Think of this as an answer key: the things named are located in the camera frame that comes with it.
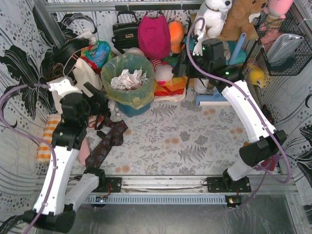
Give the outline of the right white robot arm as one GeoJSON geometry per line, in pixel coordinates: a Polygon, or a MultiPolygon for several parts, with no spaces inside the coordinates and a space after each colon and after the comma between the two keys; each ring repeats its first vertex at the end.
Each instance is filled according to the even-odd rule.
{"type": "Polygon", "coordinates": [[[239,150],[238,160],[217,178],[215,188],[210,192],[224,189],[233,192],[244,191],[247,174],[258,167],[268,171],[262,165],[282,151],[286,133],[278,131],[267,120],[249,92],[247,83],[236,65],[227,65],[224,57],[223,43],[219,39],[198,40],[191,51],[189,39],[186,39],[187,62],[191,63],[198,77],[206,77],[219,93],[231,104],[247,132],[249,144],[239,150]]]}

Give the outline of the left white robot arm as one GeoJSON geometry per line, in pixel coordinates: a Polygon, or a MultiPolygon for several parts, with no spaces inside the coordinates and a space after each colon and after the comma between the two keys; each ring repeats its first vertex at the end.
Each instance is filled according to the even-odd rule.
{"type": "Polygon", "coordinates": [[[61,121],[52,134],[50,164],[43,187],[22,220],[31,227],[66,234],[88,195],[105,187],[106,176],[104,170],[88,168],[78,183],[66,191],[73,163],[87,134],[91,106],[87,96],[67,78],[49,84],[49,90],[61,96],[61,121]]]}

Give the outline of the yellow plastic trash bag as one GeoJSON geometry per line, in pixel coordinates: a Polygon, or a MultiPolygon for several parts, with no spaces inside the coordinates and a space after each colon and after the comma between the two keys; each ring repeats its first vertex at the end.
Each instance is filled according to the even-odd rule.
{"type": "Polygon", "coordinates": [[[140,109],[154,99],[154,68],[143,56],[120,55],[101,70],[107,97],[123,105],[140,109]]]}

